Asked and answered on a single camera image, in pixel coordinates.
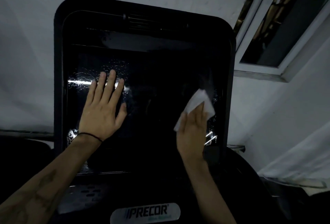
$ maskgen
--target cleaning wipe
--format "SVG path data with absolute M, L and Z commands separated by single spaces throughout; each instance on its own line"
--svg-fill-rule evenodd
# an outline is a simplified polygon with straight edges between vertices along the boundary
M 211 118 L 216 114 L 214 111 L 213 105 L 211 100 L 209 99 L 207 93 L 205 90 L 198 89 L 196 93 L 191 97 L 191 99 L 188 101 L 186 107 L 184 108 L 184 112 L 189 114 L 192 110 L 197 108 L 198 105 L 200 105 L 202 102 L 204 102 L 204 112 L 208 113 L 207 119 Z M 176 123 L 174 127 L 174 131 L 178 131 L 181 123 L 181 116 Z

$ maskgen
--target black string bracelet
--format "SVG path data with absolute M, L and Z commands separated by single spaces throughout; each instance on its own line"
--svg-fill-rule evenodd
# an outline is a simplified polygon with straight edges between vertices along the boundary
M 100 142 L 103 142 L 100 138 L 98 138 L 97 136 L 95 136 L 93 134 L 82 132 L 82 133 L 77 134 L 77 136 L 80 135 L 80 134 L 90 135 L 90 136 L 94 137 L 95 139 L 98 139 Z

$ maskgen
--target window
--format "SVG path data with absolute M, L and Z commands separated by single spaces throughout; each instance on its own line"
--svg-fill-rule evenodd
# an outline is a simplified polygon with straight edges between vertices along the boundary
M 246 0 L 235 70 L 281 75 L 329 14 L 329 0 Z

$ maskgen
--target silver logo badge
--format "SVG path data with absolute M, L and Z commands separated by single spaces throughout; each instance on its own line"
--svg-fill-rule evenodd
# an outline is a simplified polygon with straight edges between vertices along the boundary
M 176 203 L 126 207 L 116 209 L 111 217 L 111 224 L 145 224 L 178 220 L 181 210 Z

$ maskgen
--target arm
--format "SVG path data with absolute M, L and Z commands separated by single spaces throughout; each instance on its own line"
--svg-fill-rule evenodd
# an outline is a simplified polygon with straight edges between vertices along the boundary
M 117 118 L 114 114 L 124 80 L 119 81 L 112 93 L 115 78 L 116 73 L 111 70 L 103 89 L 106 73 L 102 72 L 98 85 L 96 81 L 90 85 L 79 124 L 81 133 L 105 140 L 122 125 L 127 114 L 126 105 L 122 104 Z M 0 223 L 47 223 L 70 182 L 100 144 L 94 137 L 78 135 L 63 153 L 0 205 Z
M 207 115 L 204 104 L 189 115 L 183 113 L 177 132 L 177 148 L 194 188 L 202 215 L 208 223 L 236 223 L 203 159 Z

